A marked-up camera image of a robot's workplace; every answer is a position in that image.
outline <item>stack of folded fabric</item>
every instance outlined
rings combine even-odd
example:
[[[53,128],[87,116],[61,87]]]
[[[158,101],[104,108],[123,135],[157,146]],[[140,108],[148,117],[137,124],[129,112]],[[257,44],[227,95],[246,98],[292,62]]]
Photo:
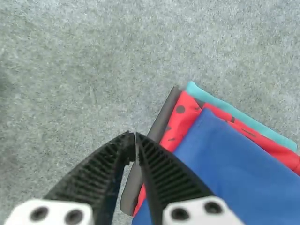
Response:
[[[173,152],[247,225],[300,224],[297,144],[190,82],[174,87],[148,137]],[[151,224],[133,165],[121,198],[133,225]]]

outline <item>teal fabric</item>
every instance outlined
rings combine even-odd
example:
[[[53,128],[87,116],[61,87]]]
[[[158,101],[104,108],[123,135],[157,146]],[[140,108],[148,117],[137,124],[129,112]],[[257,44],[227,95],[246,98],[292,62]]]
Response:
[[[260,134],[268,137],[269,139],[274,140],[276,143],[285,146],[289,148],[292,151],[297,150],[297,144],[292,141],[291,139],[288,139],[275,131],[271,130],[267,126],[261,124],[260,122],[252,119],[250,116],[244,114],[243,112],[239,111],[238,109],[234,108],[229,103],[222,101],[211,94],[205,92],[201,88],[199,88],[193,81],[190,81],[187,84],[186,92],[192,95],[193,97],[203,101],[210,103],[216,107],[219,107],[220,109],[223,109],[224,111],[230,113],[233,117],[241,120]]]

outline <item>screw hole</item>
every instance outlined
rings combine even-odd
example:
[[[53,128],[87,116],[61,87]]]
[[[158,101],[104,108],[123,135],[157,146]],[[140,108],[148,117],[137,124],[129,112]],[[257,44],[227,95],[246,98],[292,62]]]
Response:
[[[69,225],[76,225],[80,223],[83,219],[83,213],[80,210],[70,211],[65,218],[65,221]]]
[[[187,220],[189,218],[188,212],[182,208],[174,209],[171,215],[174,220]]]
[[[205,207],[205,210],[211,214],[219,214],[219,213],[223,212],[222,207],[218,203],[215,203],[215,202],[208,202],[205,204],[204,207]]]
[[[47,214],[48,214],[48,208],[39,207],[31,213],[30,219],[32,221],[41,221],[46,218]]]

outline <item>carpet floor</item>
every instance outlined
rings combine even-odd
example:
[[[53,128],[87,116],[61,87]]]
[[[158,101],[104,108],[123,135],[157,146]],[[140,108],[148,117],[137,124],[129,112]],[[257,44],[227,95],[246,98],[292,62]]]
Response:
[[[0,21],[0,224],[189,80],[299,143],[297,1],[0,0]]]

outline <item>red fabric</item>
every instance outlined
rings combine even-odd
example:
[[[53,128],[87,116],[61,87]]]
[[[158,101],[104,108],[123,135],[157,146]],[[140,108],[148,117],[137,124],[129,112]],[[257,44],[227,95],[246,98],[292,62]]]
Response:
[[[217,117],[225,120],[238,132],[255,142],[266,152],[300,175],[300,157],[295,152],[278,145],[273,140],[259,134],[229,113],[226,113],[213,105],[194,99],[185,91],[181,93],[171,114],[165,134],[160,142],[161,146],[170,152],[175,151],[203,108],[209,108]],[[138,197],[138,204],[135,207],[134,215],[139,210],[145,198],[146,189],[143,185]]]

